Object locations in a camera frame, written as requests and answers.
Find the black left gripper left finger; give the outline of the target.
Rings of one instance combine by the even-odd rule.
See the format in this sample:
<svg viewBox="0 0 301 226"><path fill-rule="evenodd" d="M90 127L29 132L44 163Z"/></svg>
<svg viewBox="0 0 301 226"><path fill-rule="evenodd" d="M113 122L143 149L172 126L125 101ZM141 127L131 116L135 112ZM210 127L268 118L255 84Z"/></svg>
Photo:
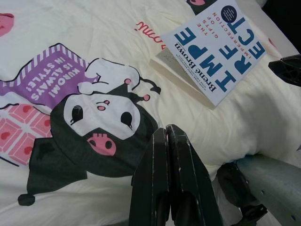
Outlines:
<svg viewBox="0 0 301 226"><path fill-rule="evenodd" d="M168 142L166 130L151 136L132 178L130 226L164 226L169 217Z"/></svg>

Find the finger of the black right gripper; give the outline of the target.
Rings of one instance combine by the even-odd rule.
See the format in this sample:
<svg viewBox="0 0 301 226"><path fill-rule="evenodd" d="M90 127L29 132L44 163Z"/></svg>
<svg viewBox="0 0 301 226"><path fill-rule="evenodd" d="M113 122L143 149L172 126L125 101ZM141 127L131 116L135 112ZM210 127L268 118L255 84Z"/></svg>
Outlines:
<svg viewBox="0 0 301 226"><path fill-rule="evenodd" d="M286 83L301 85L301 55L293 55L269 62L270 70Z"/></svg>

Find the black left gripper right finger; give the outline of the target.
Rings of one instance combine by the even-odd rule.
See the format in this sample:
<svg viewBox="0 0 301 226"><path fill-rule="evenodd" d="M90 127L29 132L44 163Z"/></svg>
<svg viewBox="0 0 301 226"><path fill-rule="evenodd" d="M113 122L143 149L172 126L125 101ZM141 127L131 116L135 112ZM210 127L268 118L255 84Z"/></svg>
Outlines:
<svg viewBox="0 0 301 226"><path fill-rule="evenodd" d="M167 127L171 183L171 213L176 226L221 226L222 217L208 171L186 133Z"/></svg>

